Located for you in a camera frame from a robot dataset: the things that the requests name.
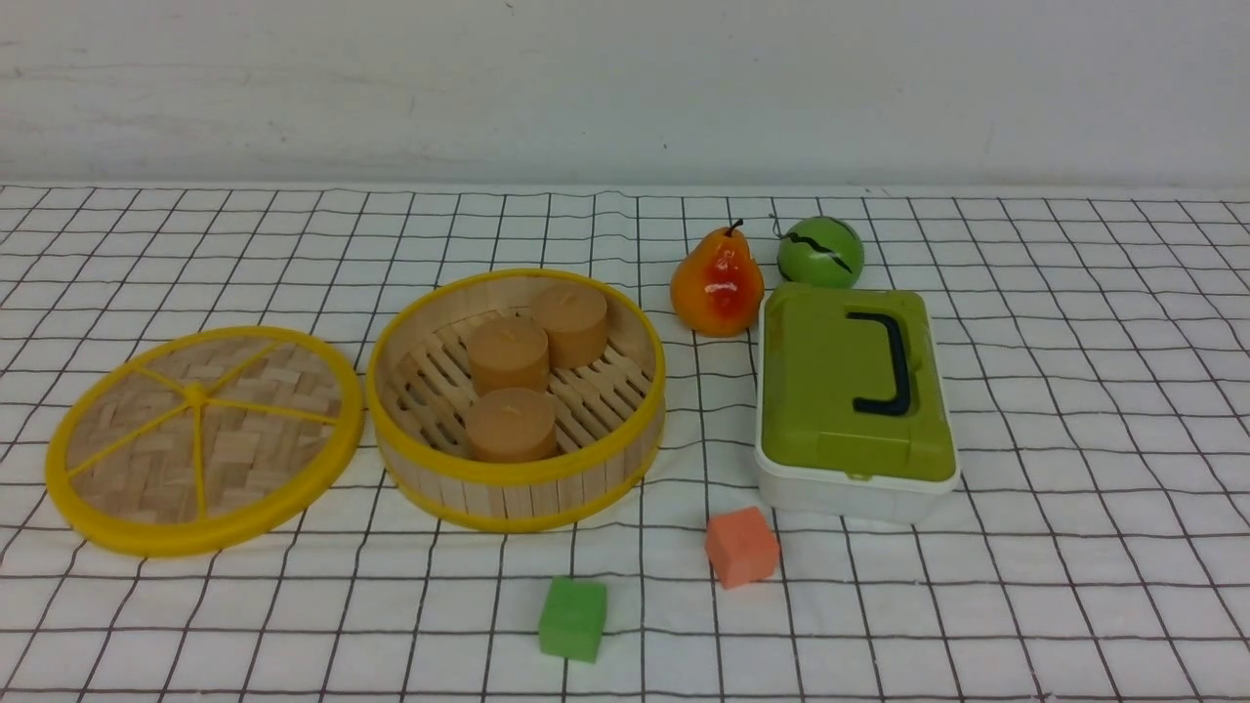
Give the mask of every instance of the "grid tablecloth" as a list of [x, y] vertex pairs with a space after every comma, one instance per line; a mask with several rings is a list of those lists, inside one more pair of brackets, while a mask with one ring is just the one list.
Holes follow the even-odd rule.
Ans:
[[[759, 504], [750, 336], [695, 339], [668, 281], [742, 218], [866, 240], [920, 291], [964, 480], [916, 528], [768, 512], [775, 577], [731, 592], [709, 514]], [[1080, 191], [0, 190], [0, 692], [8, 700], [1250, 699], [1250, 198]], [[592, 275], [665, 343], [645, 483], [574, 528], [499, 537], [411, 507], [371, 429], [279, 530], [136, 560], [42, 487], [105, 372], [196, 330], [311, 331], [362, 373], [435, 285]], [[598, 664], [538, 652], [550, 577], [608, 584]]]

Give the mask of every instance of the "green ball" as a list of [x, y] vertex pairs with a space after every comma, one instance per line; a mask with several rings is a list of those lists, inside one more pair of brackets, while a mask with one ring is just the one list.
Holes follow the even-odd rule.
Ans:
[[825, 288], [851, 288], [864, 273], [864, 243], [846, 223], [808, 218], [785, 233], [778, 268], [786, 280]]

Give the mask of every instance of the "bamboo steamer lid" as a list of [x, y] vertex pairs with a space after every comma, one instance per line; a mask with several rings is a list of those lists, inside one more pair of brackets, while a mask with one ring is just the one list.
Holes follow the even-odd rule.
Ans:
[[360, 443], [352, 364], [306, 334], [224, 328], [104, 377], [48, 449], [52, 503], [88, 540], [141, 557], [215, 552], [298, 515]]

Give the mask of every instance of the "candle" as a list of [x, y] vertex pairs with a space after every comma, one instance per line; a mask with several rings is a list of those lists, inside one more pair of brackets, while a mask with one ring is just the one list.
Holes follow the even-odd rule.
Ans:
[[496, 318], [465, 340], [474, 390], [486, 395], [500, 388], [546, 392], [551, 380], [548, 335], [528, 318]]
[[585, 367], [608, 348], [608, 299], [579, 283], [558, 283], [530, 304], [530, 314], [546, 331], [551, 365]]
[[479, 462], [515, 464], [556, 453], [555, 409], [529, 388], [501, 388], [478, 399], [465, 413], [469, 454]]

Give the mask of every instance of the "yellow spoke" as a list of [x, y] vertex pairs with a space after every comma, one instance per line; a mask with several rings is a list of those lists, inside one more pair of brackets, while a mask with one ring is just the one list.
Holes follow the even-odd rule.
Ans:
[[295, 408], [279, 408], [275, 405], [259, 405], [256, 403], [244, 403], [241, 400], [228, 400], [225, 398], [209, 398], [206, 400], [209, 405], [220, 405], [222, 408], [238, 408], [240, 410], [252, 410], [256, 413], [269, 413], [272, 415], [286, 415], [289, 418], [299, 418], [301, 420], [310, 420], [314, 423], [322, 423], [332, 425], [339, 422], [339, 418], [331, 418], [330, 415], [321, 415], [318, 413], [309, 413], [305, 410], [296, 410]]
[[139, 425], [138, 429], [134, 429], [134, 430], [131, 430], [131, 432], [121, 435], [121, 438], [118, 439], [116, 442], [109, 444], [108, 447], [105, 447], [104, 449], [96, 452], [95, 454], [91, 454], [81, 464], [79, 464], [79, 465], [74, 467], [72, 469], [65, 472], [66, 478], [71, 478], [72, 479], [78, 474], [85, 472], [86, 469], [90, 469], [100, 459], [104, 459], [109, 454], [112, 454], [114, 452], [116, 452], [118, 449], [120, 449], [126, 443], [134, 442], [135, 438], [139, 437], [140, 434], [144, 434], [145, 432], [155, 428], [156, 425], [164, 423], [165, 420], [172, 418], [174, 415], [181, 413], [182, 410], [186, 410], [186, 408], [188, 408], [186, 403], [180, 403], [178, 407], [175, 407], [175, 408], [172, 408], [170, 410], [166, 410], [165, 413], [162, 413], [160, 415], [156, 415], [154, 419], [148, 420], [146, 423]]
[[248, 357], [248, 359], [244, 360], [244, 363], [241, 363], [238, 367], [230, 369], [229, 372], [225, 373], [225, 375], [222, 375], [218, 380], [212, 382], [212, 385], [210, 385], [208, 389], [205, 389], [205, 393], [208, 393], [209, 395], [212, 395], [218, 390], [221, 390], [221, 388], [225, 384], [230, 383], [231, 380], [234, 380], [235, 378], [238, 378], [239, 375], [241, 375], [245, 370], [248, 370], [248, 367], [250, 367], [250, 365], [255, 364], [256, 362], [264, 359], [270, 353], [272, 353], [274, 349], [278, 349], [281, 345], [282, 345], [281, 341], [271, 341], [271, 343], [266, 344], [260, 352], [256, 352], [251, 357]]
[[162, 377], [161, 374], [159, 374], [159, 373], [149, 369], [148, 367], [135, 367], [135, 370], [138, 370], [140, 374], [142, 374], [142, 375], [145, 375], [145, 377], [155, 380], [156, 383], [164, 385], [165, 388], [169, 388], [170, 390], [174, 390], [178, 394], [182, 393], [182, 387], [181, 385], [179, 385], [179, 384], [174, 383], [172, 380]]
[[209, 504], [204, 495], [204, 405], [195, 405], [195, 428], [191, 433], [191, 465], [195, 467], [195, 503], [200, 514], [198, 519], [209, 517]]

